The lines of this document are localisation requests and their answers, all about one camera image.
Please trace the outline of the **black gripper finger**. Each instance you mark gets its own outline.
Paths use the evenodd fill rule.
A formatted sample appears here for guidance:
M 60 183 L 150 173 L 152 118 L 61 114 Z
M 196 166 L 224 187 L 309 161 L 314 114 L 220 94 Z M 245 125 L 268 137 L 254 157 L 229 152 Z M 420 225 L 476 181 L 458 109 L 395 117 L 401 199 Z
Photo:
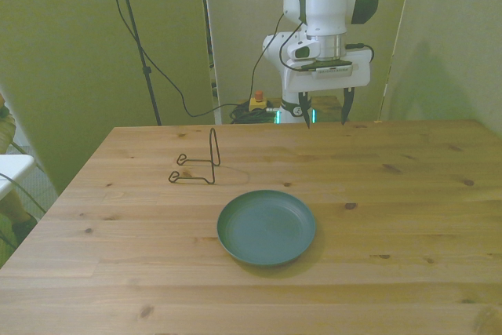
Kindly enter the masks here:
M 304 121 L 307 127 L 310 128 L 311 120 L 309 115 L 309 109 L 311 108 L 311 101 L 309 100 L 308 92 L 298 93 L 298 100 Z
M 344 125 L 348 120 L 352 104 L 355 98 L 355 88 L 344 88 L 344 103 L 341 108 L 341 124 Z

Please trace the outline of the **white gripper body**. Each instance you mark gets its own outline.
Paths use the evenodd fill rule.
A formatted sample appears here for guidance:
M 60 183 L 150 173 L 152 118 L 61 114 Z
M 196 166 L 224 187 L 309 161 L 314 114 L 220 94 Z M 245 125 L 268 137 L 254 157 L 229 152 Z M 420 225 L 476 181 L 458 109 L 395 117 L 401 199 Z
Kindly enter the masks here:
M 348 50 L 338 60 L 288 60 L 284 90 L 300 93 L 367 86 L 371 59 L 372 50 L 363 47 Z

